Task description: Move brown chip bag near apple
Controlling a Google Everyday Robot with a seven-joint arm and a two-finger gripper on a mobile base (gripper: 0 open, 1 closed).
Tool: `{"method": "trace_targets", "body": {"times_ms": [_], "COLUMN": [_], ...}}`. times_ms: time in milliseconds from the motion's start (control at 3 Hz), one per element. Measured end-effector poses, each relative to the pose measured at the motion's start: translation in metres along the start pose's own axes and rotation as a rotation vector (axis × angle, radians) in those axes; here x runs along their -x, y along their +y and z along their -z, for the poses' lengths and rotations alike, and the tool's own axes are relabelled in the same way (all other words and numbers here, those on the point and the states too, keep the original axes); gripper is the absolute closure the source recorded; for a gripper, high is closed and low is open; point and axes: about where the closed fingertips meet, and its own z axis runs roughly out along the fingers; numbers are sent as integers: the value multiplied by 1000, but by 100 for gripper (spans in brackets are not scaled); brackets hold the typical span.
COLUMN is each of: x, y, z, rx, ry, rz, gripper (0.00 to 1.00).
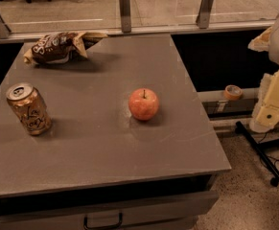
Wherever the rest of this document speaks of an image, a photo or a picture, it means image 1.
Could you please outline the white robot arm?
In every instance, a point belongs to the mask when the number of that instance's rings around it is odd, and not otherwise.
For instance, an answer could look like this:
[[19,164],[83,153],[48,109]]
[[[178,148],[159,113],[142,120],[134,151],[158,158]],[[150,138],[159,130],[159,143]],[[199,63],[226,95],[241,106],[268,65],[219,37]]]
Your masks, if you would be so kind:
[[[279,13],[274,24],[255,37],[248,48],[268,52],[270,61],[279,65]],[[274,74],[264,73],[249,123],[254,132],[268,132],[279,123],[279,69]]]

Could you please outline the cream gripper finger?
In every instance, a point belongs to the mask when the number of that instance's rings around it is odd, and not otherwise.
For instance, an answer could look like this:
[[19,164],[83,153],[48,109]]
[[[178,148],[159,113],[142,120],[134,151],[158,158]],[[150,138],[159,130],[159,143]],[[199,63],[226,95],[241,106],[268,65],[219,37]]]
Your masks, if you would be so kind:
[[254,105],[254,109],[252,111],[252,115],[251,115],[251,120],[249,122],[249,127],[252,131],[257,132],[257,133],[266,133],[268,132],[268,128],[266,126],[262,126],[258,123],[258,121],[256,120],[259,111],[261,109],[261,107],[263,106],[263,100],[264,97],[268,91],[269,85],[271,82],[271,75],[264,73],[261,82],[260,82],[260,86],[258,89],[258,101],[257,103]]

